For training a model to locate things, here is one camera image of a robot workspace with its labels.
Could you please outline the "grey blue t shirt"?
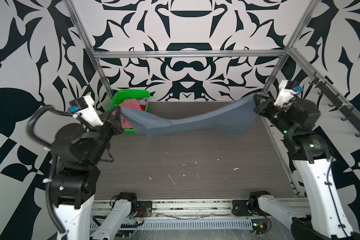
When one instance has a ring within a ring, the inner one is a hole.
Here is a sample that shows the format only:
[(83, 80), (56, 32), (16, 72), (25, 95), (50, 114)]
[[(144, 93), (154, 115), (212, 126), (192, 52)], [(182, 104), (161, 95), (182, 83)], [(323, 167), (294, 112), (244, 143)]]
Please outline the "grey blue t shirt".
[(149, 137), (203, 129), (217, 129), (226, 134), (242, 134), (255, 122), (255, 106), (255, 94), (251, 94), (209, 113), (183, 119), (165, 119), (123, 106), (121, 116), (132, 126), (136, 134)]

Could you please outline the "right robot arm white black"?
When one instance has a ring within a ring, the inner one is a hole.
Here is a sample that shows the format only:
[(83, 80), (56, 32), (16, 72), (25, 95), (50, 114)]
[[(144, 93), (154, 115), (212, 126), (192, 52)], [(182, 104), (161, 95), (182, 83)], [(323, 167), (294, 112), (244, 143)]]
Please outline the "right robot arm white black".
[(289, 228), (295, 240), (360, 240), (349, 223), (332, 173), (334, 156), (327, 142), (313, 131), (321, 115), (306, 99), (283, 100), (255, 95), (255, 113), (268, 119), (284, 136), (288, 156), (300, 173), (310, 204), (309, 215), (298, 214), (274, 197), (258, 196), (261, 211)]

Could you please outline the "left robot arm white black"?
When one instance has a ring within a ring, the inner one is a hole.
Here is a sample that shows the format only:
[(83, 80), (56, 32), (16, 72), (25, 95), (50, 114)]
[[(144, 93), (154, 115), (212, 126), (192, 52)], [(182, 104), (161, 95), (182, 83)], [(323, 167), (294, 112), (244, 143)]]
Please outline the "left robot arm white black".
[(136, 212), (135, 193), (121, 192), (100, 227), (90, 233), (90, 216), (101, 171), (97, 167), (113, 136), (124, 132), (121, 108), (101, 115), (103, 125), (86, 131), (80, 124), (61, 128), (52, 143), (52, 177), (46, 204), (60, 240), (113, 240), (128, 216)]

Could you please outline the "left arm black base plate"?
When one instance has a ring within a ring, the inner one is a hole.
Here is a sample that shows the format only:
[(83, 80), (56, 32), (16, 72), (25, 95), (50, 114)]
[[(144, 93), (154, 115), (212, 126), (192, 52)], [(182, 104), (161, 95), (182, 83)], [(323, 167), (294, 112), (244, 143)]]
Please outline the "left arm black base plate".
[(152, 201), (138, 201), (137, 217), (144, 218), (152, 213)]

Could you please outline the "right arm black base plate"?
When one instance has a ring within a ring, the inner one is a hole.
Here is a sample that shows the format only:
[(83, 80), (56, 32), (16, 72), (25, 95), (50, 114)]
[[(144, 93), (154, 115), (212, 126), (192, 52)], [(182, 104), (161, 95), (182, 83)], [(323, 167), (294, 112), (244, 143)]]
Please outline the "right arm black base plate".
[(248, 200), (233, 200), (232, 214), (236, 217), (258, 216), (259, 214), (250, 209)]

